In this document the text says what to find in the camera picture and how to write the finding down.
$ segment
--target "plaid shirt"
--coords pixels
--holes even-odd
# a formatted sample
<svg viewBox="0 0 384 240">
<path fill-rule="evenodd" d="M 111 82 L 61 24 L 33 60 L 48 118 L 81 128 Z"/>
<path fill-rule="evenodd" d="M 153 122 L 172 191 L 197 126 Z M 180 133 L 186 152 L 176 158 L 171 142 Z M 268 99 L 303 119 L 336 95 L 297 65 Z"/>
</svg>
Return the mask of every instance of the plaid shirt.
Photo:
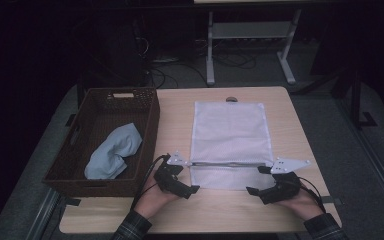
<svg viewBox="0 0 384 240">
<path fill-rule="evenodd" d="M 304 222 L 308 233 L 315 240 L 346 240 L 348 237 L 330 213 Z M 135 211 L 130 211 L 111 240 L 141 240 L 152 224 Z"/>
<path fill-rule="evenodd" d="M 139 213 L 130 211 L 111 240 L 141 240 L 152 224 Z"/>
<path fill-rule="evenodd" d="M 305 228 L 316 240 L 346 240 L 348 237 L 330 213 L 322 214 L 304 222 Z"/>
</svg>

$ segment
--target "light wood table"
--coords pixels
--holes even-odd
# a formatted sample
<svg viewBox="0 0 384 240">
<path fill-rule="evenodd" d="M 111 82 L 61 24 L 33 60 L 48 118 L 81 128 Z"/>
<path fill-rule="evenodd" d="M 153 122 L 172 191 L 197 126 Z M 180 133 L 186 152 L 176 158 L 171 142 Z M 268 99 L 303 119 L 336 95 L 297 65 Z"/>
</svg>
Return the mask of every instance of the light wood table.
<svg viewBox="0 0 384 240">
<path fill-rule="evenodd" d="M 310 145 L 287 91 L 283 87 L 206 88 L 158 90 L 161 116 L 155 158 L 179 150 L 190 156 L 195 101 L 225 101 L 236 97 L 239 102 L 261 102 L 265 106 L 273 156 L 311 160 L 312 165 L 296 171 L 311 181 L 322 196 L 328 189 L 314 159 Z M 190 185 L 185 168 L 179 180 Z M 81 198 L 79 206 L 66 207 L 60 223 L 64 233 L 114 232 L 129 211 L 132 198 Z M 326 210 L 340 223 L 333 204 Z M 297 232 L 302 221 L 287 209 L 264 205 L 247 191 L 199 189 L 186 199 L 170 203 L 150 219 L 150 233 L 229 233 L 229 232 Z"/>
</svg>

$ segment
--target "brown woven basket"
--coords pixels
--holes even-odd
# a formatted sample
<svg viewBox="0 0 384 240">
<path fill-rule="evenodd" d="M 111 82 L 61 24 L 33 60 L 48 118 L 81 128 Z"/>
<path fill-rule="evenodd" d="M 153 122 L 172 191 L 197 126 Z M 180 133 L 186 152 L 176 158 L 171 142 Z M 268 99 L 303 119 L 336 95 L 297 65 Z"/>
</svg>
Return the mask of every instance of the brown woven basket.
<svg viewBox="0 0 384 240">
<path fill-rule="evenodd" d="M 150 166 L 157 141 L 160 105 L 154 88 L 91 88 L 43 182 L 67 197 L 132 197 Z M 88 180 L 90 156 L 117 127 L 134 123 L 142 136 L 136 154 L 115 179 Z"/>
</svg>

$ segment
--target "forearm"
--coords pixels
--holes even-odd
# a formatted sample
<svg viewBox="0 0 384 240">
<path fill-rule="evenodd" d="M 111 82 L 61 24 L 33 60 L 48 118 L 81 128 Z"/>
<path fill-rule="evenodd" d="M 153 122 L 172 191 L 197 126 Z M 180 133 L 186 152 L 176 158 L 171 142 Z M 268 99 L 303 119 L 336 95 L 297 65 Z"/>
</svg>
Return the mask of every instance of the forearm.
<svg viewBox="0 0 384 240">
<path fill-rule="evenodd" d="M 313 239 L 346 240 L 345 232 L 339 227 L 331 214 L 325 213 L 304 222 Z"/>
<path fill-rule="evenodd" d="M 151 226 L 152 224 L 142 215 L 130 211 L 111 240 L 141 240 Z"/>
</svg>

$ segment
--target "person's left hand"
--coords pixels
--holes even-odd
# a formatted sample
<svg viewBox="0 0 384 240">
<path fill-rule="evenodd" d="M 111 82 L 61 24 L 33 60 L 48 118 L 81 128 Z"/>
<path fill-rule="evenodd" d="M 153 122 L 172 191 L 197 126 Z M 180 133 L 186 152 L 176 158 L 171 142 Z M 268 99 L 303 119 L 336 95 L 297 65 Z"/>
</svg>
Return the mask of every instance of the person's left hand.
<svg viewBox="0 0 384 240">
<path fill-rule="evenodd" d="M 157 185 L 157 181 L 154 179 L 155 172 L 156 171 L 154 170 L 149 175 L 148 180 L 143 187 L 143 191 L 149 189 L 140 197 L 134 208 L 137 213 L 146 219 L 153 217 L 167 203 L 180 198 L 170 192 L 161 191 Z"/>
</svg>

